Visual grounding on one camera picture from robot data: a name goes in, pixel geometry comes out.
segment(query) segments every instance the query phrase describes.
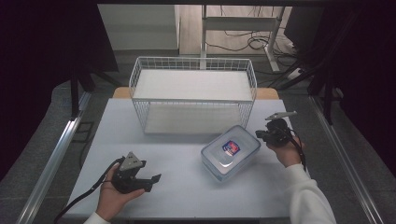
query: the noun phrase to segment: plastic food container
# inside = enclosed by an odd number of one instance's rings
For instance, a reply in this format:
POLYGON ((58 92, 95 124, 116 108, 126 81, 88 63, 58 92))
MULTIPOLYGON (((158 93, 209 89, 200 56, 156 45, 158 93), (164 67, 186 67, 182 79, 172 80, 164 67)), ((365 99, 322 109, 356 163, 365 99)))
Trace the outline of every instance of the plastic food container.
POLYGON ((261 143, 240 125, 233 126, 201 150, 202 161, 220 182, 227 180, 260 150, 261 143))

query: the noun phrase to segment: white sleeve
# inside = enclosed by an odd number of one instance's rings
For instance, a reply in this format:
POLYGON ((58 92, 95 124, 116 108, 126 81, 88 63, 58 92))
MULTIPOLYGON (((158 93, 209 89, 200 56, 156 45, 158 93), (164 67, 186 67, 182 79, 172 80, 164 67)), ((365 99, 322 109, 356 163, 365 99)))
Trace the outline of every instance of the white sleeve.
POLYGON ((332 208, 301 164, 286 168, 287 193, 290 199, 290 221, 292 224, 336 223, 332 208))
POLYGON ((102 219, 96 213, 92 213, 92 215, 84 222, 84 224, 110 224, 106 220, 102 219))

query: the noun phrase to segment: hand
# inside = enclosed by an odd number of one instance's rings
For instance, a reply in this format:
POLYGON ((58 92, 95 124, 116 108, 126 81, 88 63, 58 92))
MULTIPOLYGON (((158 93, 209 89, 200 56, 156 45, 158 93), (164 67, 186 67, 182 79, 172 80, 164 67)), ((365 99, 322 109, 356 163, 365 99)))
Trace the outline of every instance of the hand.
MULTIPOLYGON (((293 139, 297 142, 297 144, 300 144, 298 137, 294 136, 293 139)), ((274 147, 269 144, 267 144, 267 146, 276 153, 277 159, 285 167, 301 163, 300 155, 298 154, 297 148, 292 142, 288 142, 283 147, 274 147)))
POLYGON ((96 214, 106 221, 109 221, 118 214, 126 203, 139 197, 145 192, 143 189, 138 189, 128 194, 119 193, 111 184, 111 179, 117 167, 119 167, 119 164, 114 165, 108 171, 105 180, 106 182, 104 182, 100 188, 99 203, 96 208, 96 214))

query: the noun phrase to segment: cord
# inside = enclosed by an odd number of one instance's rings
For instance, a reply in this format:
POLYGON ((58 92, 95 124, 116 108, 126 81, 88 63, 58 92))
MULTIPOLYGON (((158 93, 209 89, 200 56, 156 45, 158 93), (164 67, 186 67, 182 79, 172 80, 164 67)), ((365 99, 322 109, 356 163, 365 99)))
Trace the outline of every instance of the cord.
POLYGON ((293 144, 294 146, 297 148, 297 152, 300 155, 300 160, 301 160, 301 164, 304 167, 304 171, 306 171, 306 161, 305 161, 305 154, 303 152, 303 148, 301 147, 301 139, 298 136, 298 134, 294 131, 291 130, 292 132, 294 132, 294 134, 296 135, 296 137, 299 140, 300 145, 294 140, 294 138, 290 137, 287 133, 285 133, 282 129, 275 127, 276 129, 278 129, 280 132, 282 132, 293 144))
POLYGON ((105 172, 100 176, 100 178, 98 179, 98 181, 89 189, 87 190, 87 192, 81 194, 80 196, 78 196, 75 200, 73 200, 73 202, 71 202, 69 205, 66 206, 66 208, 64 208, 64 210, 62 210, 58 216, 56 216, 56 218, 53 220, 53 223, 57 224, 59 219, 71 208, 73 207, 76 203, 78 203, 79 201, 81 201, 82 199, 86 198, 88 195, 92 194, 104 181, 106 178, 106 175, 108 173, 108 171, 111 169, 111 167, 114 166, 114 164, 116 164, 117 162, 121 162, 122 160, 124 160, 124 157, 116 159, 115 161, 111 162, 111 164, 107 167, 107 169, 105 170, 105 172))
MULTIPOLYGON (((275 8, 273 7, 273 8, 272 8, 272 12, 271 12, 271 16, 274 15, 274 9, 275 9, 275 8)), ((255 14, 256 14, 256 7, 253 7, 253 9, 248 13, 248 15, 250 15, 252 11, 254 11, 254 12, 253 12, 253 16, 255 17, 255 16, 256 16, 256 15, 255 15, 255 14)), ((261 13, 263 12, 262 7, 259 7, 259 13, 257 14, 258 17, 260 16, 260 12, 261 12, 261 13)), ((226 13, 225 13, 225 11, 224 11, 224 9, 223 9, 223 6, 220 6, 220 14, 221 14, 221 16, 223 16, 223 15, 224 15, 224 16, 227 16, 226 13)), ((206 44, 207 44, 208 46, 210 46, 210 47, 215 47, 215 48, 220 48, 220 49, 226 49, 226 50, 230 50, 230 51, 240 51, 240 50, 246 49, 247 47, 250 47, 251 49, 259 50, 259 49, 264 49, 264 48, 268 45, 269 39, 270 39, 270 36, 263 36, 263 35, 256 35, 256 36, 253 36, 253 34, 260 33, 259 31, 252 31, 252 32, 243 33, 243 34, 237 34, 237 35, 228 34, 227 31, 224 31, 224 33, 225 33, 226 35, 228 35, 228 36, 251 35, 251 38, 247 40, 247 45, 246 45, 245 47, 241 48, 241 49, 227 49, 227 48, 224 48, 223 46, 208 44, 207 42, 206 42, 206 44), (260 43, 261 43, 261 46, 258 47, 258 48, 256 48, 256 47, 252 46, 252 43, 253 43, 253 42, 260 42, 260 43)), ((280 64, 282 64, 282 65, 284 65, 284 66, 290 66, 290 64, 284 64, 284 63, 282 63, 279 59, 280 59, 280 58, 287 58, 287 57, 296 58, 296 55, 284 53, 284 52, 280 49, 280 47, 279 47, 279 45, 277 44, 277 42, 276 42, 276 46, 277 46, 278 49, 273 49, 274 55, 277 56, 277 57, 276 57, 276 60, 277 60, 280 64)))
POLYGON ((271 88, 272 85, 274 85, 275 83, 277 83, 283 76, 285 76, 286 74, 289 73, 289 71, 291 70, 292 66, 288 67, 288 69, 286 69, 285 72, 281 73, 281 76, 278 77, 277 79, 275 79, 273 82, 271 82, 267 88, 271 88))
POLYGON ((279 75, 279 74, 282 74, 282 73, 269 73, 269 72, 263 72, 263 71, 259 71, 259 70, 254 70, 254 73, 262 73, 262 74, 270 75, 270 76, 277 76, 277 75, 279 75))
POLYGON ((276 80, 276 78, 275 78, 275 79, 270 79, 270 80, 265 80, 265 81, 258 82, 258 83, 257 83, 257 86, 261 85, 262 83, 270 82, 270 81, 274 81, 274 80, 276 80))

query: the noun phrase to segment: wooden table edge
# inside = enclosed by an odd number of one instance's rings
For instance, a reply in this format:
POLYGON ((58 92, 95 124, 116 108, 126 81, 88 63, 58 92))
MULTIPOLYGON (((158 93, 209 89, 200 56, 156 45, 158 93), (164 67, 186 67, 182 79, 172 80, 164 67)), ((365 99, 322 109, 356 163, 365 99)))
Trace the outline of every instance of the wooden table edge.
MULTIPOLYGON (((131 99, 129 87, 118 87, 114 91, 113 98, 131 99)), ((257 88, 256 100, 278 100, 279 95, 273 88, 257 88)))

